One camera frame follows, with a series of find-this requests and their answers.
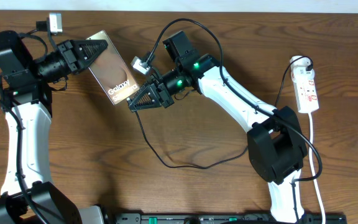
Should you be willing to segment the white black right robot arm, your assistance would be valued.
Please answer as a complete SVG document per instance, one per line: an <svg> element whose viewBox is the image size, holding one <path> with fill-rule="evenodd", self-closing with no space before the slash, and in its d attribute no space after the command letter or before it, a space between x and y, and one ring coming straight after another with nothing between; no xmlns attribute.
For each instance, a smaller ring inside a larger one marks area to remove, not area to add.
<svg viewBox="0 0 358 224"><path fill-rule="evenodd" d="M296 113L280 110L255 97L228 74L212 55L201 56L183 31L163 41L175 68L164 75L153 72L133 98L133 112L173 104L173 96L186 87L213 100L247 134L249 160L268 183L270 212L278 222L296 223L304 214L300 190L292 182L300 177L307 150L300 137Z"/></svg>

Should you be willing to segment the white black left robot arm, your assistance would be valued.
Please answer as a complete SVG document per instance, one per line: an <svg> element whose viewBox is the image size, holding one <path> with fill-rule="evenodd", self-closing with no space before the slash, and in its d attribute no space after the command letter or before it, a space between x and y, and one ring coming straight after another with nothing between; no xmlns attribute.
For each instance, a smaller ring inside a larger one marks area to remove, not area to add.
<svg viewBox="0 0 358 224"><path fill-rule="evenodd" d="M25 33L0 32L0 105L9 128L0 223L107 223L100 205L78 208L52 183L48 135L53 84L86 70L107 49L105 40L66 40L33 58Z"/></svg>

